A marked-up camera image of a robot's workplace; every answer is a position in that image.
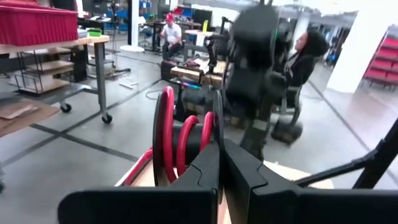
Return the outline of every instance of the coiled red cable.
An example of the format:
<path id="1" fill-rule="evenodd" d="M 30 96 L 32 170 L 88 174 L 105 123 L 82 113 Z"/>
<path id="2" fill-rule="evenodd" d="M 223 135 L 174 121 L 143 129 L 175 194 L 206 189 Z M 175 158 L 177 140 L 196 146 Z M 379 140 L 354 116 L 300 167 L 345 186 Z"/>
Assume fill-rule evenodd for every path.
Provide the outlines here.
<path id="1" fill-rule="evenodd" d="M 174 182 L 177 179 L 177 176 L 174 172 L 173 167 L 173 113 L 174 113 L 174 90 L 170 86 L 164 88 L 164 91 L 167 94 L 167 102 L 166 109 L 164 114 L 164 129 L 163 129 L 163 159 L 164 159 L 164 169 L 170 183 Z M 203 129 L 201 132 L 200 138 L 200 151 L 210 142 L 211 131 L 213 129 L 213 113 L 207 112 L 205 115 L 205 121 L 203 123 Z M 180 132 L 180 136 L 178 137 L 177 144 L 177 155 L 176 155 L 176 167 L 177 174 L 181 176 L 185 172 L 185 152 L 187 150 L 187 141 L 189 137 L 189 133 L 194 125 L 199 123 L 199 120 L 196 116 L 189 116 Z M 137 172 L 141 169 L 141 167 L 145 164 L 147 159 L 151 159 L 153 156 L 152 148 L 150 148 L 138 161 L 127 177 L 125 183 L 131 184 L 132 179 L 137 175 Z"/>

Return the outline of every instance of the man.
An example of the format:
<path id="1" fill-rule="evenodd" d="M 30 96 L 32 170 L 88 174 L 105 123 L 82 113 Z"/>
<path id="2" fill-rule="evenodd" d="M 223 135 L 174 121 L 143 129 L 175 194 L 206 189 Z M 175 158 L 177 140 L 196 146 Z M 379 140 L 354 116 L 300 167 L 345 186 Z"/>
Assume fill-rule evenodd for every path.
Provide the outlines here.
<path id="1" fill-rule="evenodd" d="M 166 25 L 164 25 L 160 36 L 165 37 L 162 47 L 163 60 L 169 60 L 181 49 L 181 27 L 174 23 L 172 14 L 166 15 Z"/>
<path id="2" fill-rule="evenodd" d="M 141 34 L 145 34 L 147 37 L 152 36 L 152 29 L 144 25 L 147 22 L 144 17 L 144 11 L 142 9 L 139 9 L 138 13 L 139 13 L 138 17 L 139 32 Z"/>

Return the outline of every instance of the column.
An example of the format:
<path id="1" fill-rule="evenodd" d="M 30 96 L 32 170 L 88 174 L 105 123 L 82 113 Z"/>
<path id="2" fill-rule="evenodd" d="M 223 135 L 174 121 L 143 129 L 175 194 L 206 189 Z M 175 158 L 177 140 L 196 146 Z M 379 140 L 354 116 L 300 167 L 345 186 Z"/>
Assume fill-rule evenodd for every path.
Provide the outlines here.
<path id="1" fill-rule="evenodd" d="M 131 11 L 129 10 L 129 17 L 131 20 L 131 25 L 129 27 L 130 35 L 130 43 L 131 45 L 121 46 L 121 50 L 130 51 L 130 52 L 143 52 L 144 49 L 142 47 L 138 47 L 138 12 L 139 12 L 139 0 L 131 0 Z"/>
<path id="2" fill-rule="evenodd" d="M 295 45 L 296 40 L 301 37 L 304 33 L 307 32 L 308 25 L 310 23 L 311 19 L 311 14 L 302 12 L 300 16 L 297 19 L 296 27 L 294 28 L 294 33 L 293 33 L 293 44 Z M 294 50 L 294 47 L 292 47 L 292 50 L 290 53 L 295 53 L 296 50 Z"/>
<path id="3" fill-rule="evenodd" d="M 343 93 L 356 91 L 380 41 L 392 24 L 392 15 L 397 7 L 394 1 L 361 2 L 327 88 Z"/>

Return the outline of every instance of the caster wheel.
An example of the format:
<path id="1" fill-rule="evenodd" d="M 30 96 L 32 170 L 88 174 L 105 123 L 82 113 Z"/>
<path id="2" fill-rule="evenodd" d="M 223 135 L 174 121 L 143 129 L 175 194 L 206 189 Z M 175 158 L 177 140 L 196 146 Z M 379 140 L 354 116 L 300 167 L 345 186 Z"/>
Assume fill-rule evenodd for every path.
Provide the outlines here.
<path id="1" fill-rule="evenodd" d="M 69 113 L 72 110 L 72 106 L 70 106 L 69 104 L 66 104 L 66 106 L 67 106 L 66 108 L 64 108 L 63 106 L 61 106 L 60 108 L 62 112 Z"/>
<path id="2" fill-rule="evenodd" d="M 104 121 L 105 124 L 110 124 L 112 122 L 113 117 L 109 114 L 106 114 L 106 118 L 102 117 L 102 121 Z"/>

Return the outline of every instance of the red cap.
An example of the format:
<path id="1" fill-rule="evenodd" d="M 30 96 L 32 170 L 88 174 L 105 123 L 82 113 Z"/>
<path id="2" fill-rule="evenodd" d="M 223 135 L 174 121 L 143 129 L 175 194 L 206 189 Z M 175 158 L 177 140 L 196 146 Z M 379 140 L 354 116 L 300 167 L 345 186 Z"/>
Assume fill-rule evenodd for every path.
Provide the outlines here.
<path id="1" fill-rule="evenodd" d="M 166 15 L 166 21 L 167 21 L 167 22 L 172 22 L 172 21 L 174 21 L 174 16 L 173 16 L 173 14 L 171 14 L 171 13 L 167 14 L 167 15 Z"/>

